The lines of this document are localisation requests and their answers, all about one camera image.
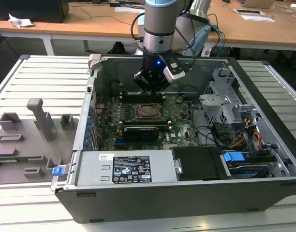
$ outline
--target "computer case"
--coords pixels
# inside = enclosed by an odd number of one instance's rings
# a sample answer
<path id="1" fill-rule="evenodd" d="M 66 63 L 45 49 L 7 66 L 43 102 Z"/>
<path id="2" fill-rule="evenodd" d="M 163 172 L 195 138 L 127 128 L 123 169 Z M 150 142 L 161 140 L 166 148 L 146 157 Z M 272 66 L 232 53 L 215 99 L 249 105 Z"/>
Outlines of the computer case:
<path id="1" fill-rule="evenodd" d="M 0 20 L 16 18 L 62 23 L 69 11 L 68 0 L 0 0 Z"/>

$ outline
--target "desk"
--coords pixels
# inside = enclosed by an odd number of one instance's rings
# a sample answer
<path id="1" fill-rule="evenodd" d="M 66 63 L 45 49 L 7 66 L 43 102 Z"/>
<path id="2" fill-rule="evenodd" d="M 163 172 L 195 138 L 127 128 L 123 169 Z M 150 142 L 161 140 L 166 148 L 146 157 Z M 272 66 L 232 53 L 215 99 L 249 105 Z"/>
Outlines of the desk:
<path id="1" fill-rule="evenodd" d="M 43 109 L 49 111 L 52 118 L 60 118 L 61 114 L 73 114 L 74 117 L 79 118 L 89 77 L 87 62 L 88 57 L 30 56 L 26 60 L 20 59 L 0 85 L 0 117 L 4 112 L 17 112 L 20 119 L 34 119 L 32 112 L 26 109 L 26 102 L 29 98 L 43 98 Z M 296 133 L 294 122 L 296 115 L 291 114 L 293 111 L 291 107 L 296 107 L 296 101 L 289 94 L 292 93 L 296 98 L 293 89 L 285 84 L 273 68 L 264 66 L 259 61 L 239 61 L 239 63 L 269 104 L 287 123 L 289 130 Z M 288 106 L 289 115 L 282 112 L 285 106 Z M 50 183 L 0 186 L 0 231 L 186 232 L 204 230 L 296 232 L 296 196 L 287 197 L 264 212 L 77 224 L 51 192 Z"/>
<path id="2" fill-rule="evenodd" d="M 130 34 L 130 26 L 137 13 L 115 12 L 115 8 L 109 5 L 85 6 L 80 3 L 69 5 L 69 14 L 61 24 L 33 22 L 32 27 L 16 28 L 8 21 L 0 21 L 0 33 L 7 37 L 42 39 L 47 54 L 52 56 L 55 54 L 52 39 L 84 40 L 85 50 L 88 49 L 89 40 L 134 42 Z M 97 17 L 90 19 L 89 14 Z"/>
<path id="3" fill-rule="evenodd" d="M 229 8 L 242 9 L 235 0 L 227 7 L 221 0 L 212 0 L 208 14 L 214 13 L 218 17 L 219 28 L 226 36 L 226 47 L 257 48 L 273 50 L 296 50 L 296 17 L 291 14 L 274 10 L 271 11 L 275 22 L 247 21 L 241 15 L 236 14 Z M 276 6 L 290 6 L 288 2 L 276 2 Z M 267 13 L 269 9 L 252 8 L 265 13 L 264 16 L 272 17 Z M 213 15 L 209 16 L 210 22 L 216 24 Z M 217 33 L 210 33 L 205 47 L 211 48 L 218 39 Z"/>
<path id="4" fill-rule="evenodd" d="M 290 3 L 276 2 L 276 5 Z M 0 32 L 8 37 L 40 38 L 43 40 L 47 54 L 54 55 L 52 39 L 84 40 L 87 49 L 87 41 L 122 41 L 134 42 L 130 35 L 130 25 L 137 13 L 115 12 L 114 7 L 105 6 L 81 6 L 70 3 L 70 11 L 62 24 L 35 22 L 35 26 L 29 28 L 16 28 L 7 21 L 0 21 Z M 226 47 L 258 48 L 296 50 L 296 17 L 280 11 L 272 11 L 275 22 L 247 21 L 241 14 L 231 12 L 227 7 L 222 7 L 224 2 L 212 0 L 209 13 L 215 13 L 218 17 L 220 30 L 225 33 Z M 242 8 L 234 0 L 228 5 L 231 9 Z M 118 22 L 112 16 L 125 23 Z M 210 16 L 212 24 L 215 24 L 214 16 Z M 216 33 L 211 33 L 206 43 L 206 48 L 211 48 L 216 43 Z"/>

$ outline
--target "warning label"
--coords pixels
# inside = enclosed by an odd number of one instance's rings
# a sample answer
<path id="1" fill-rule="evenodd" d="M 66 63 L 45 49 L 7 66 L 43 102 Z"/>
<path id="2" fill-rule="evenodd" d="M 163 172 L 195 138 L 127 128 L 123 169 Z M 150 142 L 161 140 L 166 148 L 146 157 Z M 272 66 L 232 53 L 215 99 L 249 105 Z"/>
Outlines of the warning label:
<path id="1" fill-rule="evenodd" d="M 114 157 L 113 182 L 115 184 L 151 181 L 149 156 Z"/>

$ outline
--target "black plastic cover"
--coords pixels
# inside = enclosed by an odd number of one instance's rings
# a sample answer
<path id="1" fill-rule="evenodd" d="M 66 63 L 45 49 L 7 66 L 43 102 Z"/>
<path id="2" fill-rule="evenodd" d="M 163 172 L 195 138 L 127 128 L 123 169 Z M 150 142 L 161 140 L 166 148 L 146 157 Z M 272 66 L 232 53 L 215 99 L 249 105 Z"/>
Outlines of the black plastic cover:
<path id="1" fill-rule="evenodd" d="M 182 174 L 178 175 L 179 181 L 227 179 L 220 158 L 222 151 L 216 147 L 173 147 L 172 154 L 174 159 L 180 159 Z"/>

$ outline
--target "floor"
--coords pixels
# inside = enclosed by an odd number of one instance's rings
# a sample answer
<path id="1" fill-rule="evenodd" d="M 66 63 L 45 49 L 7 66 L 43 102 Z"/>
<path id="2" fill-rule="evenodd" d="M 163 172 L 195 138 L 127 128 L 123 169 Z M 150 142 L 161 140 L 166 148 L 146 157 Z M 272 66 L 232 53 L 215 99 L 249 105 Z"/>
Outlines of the floor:
<path id="1" fill-rule="evenodd" d="M 7 42 L 19 54 L 46 55 L 45 47 L 41 39 L 33 38 L 7 38 Z M 17 60 L 16 54 L 11 50 L 5 41 L 0 46 L 0 83 Z M 89 41 L 90 52 L 84 50 L 84 44 L 78 40 L 54 40 L 56 55 L 58 56 L 89 56 L 92 53 L 105 54 L 112 48 L 112 42 Z M 125 49 L 129 54 L 136 50 L 136 44 L 125 43 Z M 227 56 L 228 49 L 225 49 L 222 56 Z M 261 49 L 241 49 L 240 60 L 267 60 L 279 74 L 296 88 L 296 70 L 288 65 L 278 64 L 275 61 L 275 51 L 264 53 Z"/>

